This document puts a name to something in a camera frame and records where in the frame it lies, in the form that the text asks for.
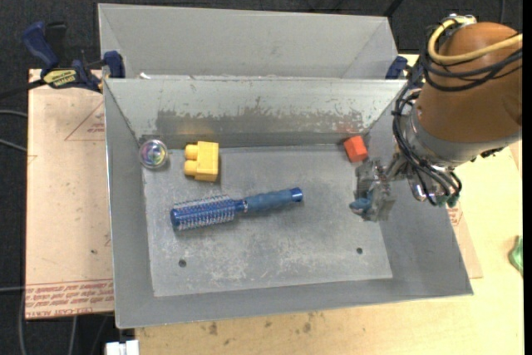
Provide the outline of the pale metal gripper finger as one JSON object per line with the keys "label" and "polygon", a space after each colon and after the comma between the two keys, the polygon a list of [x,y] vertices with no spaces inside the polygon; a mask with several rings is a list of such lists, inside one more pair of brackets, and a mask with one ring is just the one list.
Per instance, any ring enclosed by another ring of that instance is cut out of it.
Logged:
{"label": "pale metal gripper finger", "polygon": [[385,167],[379,160],[369,160],[356,169],[357,184],[355,197],[357,199],[376,200],[384,194]]}
{"label": "pale metal gripper finger", "polygon": [[368,207],[363,218],[372,222],[388,219],[389,212],[394,205],[392,191],[384,186],[376,186],[367,192]]}

